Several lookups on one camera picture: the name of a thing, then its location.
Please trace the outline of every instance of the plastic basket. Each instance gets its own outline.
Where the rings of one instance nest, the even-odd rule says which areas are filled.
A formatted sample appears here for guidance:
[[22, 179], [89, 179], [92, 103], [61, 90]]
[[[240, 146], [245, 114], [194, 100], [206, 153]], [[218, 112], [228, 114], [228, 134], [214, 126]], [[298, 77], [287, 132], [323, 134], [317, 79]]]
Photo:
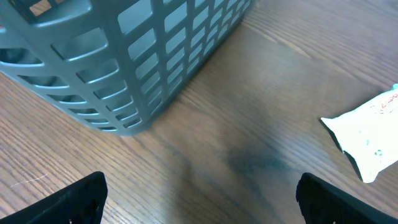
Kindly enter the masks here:
[[253, 0], [3, 0], [0, 71], [101, 131], [149, 128]]

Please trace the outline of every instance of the gray basket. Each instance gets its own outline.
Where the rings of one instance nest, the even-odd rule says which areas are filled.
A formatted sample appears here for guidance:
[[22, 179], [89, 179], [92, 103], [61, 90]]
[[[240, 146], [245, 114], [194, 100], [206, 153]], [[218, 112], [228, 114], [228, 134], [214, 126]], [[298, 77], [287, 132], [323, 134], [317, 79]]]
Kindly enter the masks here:
[[252, 1], [2, 0], [0, 71], [91, 128], [136, 134]]

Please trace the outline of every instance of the wooden table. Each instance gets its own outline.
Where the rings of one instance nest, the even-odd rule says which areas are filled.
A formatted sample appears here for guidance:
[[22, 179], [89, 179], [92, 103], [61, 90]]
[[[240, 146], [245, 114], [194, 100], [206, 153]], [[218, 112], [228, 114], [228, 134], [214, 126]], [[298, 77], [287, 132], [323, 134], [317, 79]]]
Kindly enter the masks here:
[[303, 172], [398, 218], [398, 164], [362, 183], [318, 121], [398, 82], [397, 49], [396, 1], [259, 0], [153, 128], [123, 138], [1, 75], [0, 217], [100, 170], [103, 223], [303, 223]]

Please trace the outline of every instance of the wood grain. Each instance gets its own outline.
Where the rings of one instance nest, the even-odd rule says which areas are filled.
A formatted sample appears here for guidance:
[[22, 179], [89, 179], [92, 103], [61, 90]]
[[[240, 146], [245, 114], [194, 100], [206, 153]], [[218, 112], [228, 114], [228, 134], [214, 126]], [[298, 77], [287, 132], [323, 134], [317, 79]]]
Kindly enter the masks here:
[[1, 75], [0, 217], [100, 170], [103, 223], [303, 223], [303, 172], [398, 218], [398, 165], [362, 183], [318, 121], [398, 81], [397, 10], [392, 0], [259, 0], [132, 137], [89, 130]]

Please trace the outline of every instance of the white scratch mark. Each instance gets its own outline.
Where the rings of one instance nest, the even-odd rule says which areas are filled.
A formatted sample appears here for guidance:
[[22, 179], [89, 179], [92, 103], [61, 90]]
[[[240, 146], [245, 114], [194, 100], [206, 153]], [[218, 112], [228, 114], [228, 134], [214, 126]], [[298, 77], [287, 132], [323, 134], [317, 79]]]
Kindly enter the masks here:
[[41, 178], [45, 177], [46, 175], [48, 175], [48, 174], [45, 174], [45, 175], [43, 175], [43, 176], [41, 176], [41, 177], [39, 177], [39, 178], [36, 178], [36, 179], [34, 179], [34, 180], [27, 180], [27, 181], [22, 181], [22, 182], [16, 183], [16, 184], [14, 184], [13, 186], [11, 186], [10, 188], [13, 188], [13, 187], [15, 187], [15, 186], [17, 186], [17, 185], [19, 185], [19, 184], [23, 184], [23, 183], [28, 183], [28, 182], [40, 180]]

